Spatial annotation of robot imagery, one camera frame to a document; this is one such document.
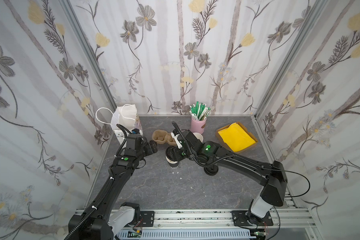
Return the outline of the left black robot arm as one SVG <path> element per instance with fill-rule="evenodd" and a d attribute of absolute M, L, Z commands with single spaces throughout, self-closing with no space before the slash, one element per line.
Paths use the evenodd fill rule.
<path fill-rule="evenodd" d="M 124 185 L 138 169 L 140 161 L 158 151 L 155 141 L 148 141 L 140 134 L 125 137 L 113 164 L 108 168 L 109 177 L 93 202 L 81 215 L 73 215 L 69 221 L 66 240 L 113 240 L 119 232 L 116 224 L 110 224 L 113 205 Z"/>

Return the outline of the black paper coffee cup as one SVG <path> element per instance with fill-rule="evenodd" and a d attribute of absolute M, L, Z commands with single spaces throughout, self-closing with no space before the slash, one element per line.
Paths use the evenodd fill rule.
<path fill-rule="evenodd" d="M 172 159 L 171 150 L 172 150 L 173 148 L 174 148 L 174 147 L 168 147 L 168 148 L 166 149 L 166 160 L 167 160 L 169 166 L 170 166 L 171 168 L 175 169 L 175 168 L 178 167 L 179 162 L 175 162 L 175 161 L 173 161 L 173 159 Z"/>

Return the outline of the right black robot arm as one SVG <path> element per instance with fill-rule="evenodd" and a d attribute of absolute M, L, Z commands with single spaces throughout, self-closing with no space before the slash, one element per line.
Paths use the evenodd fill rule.
<path fill-rule="evenodd" d="M 216 175 L 220 166 L 225 167 L 262 186 L 245 213 L 244 219 L 248 225 L 256 226 L 264 222 L 271 208 L 284 205 L 288 179 L 280 162 L 264 163 L 235 154 L 215 142 L 203 143 L 190 131 L 173 130 L 171 137 L 177 145 L 167 149 L 166 155 L 170 161 L 189 159 L 209 176 Z"/>

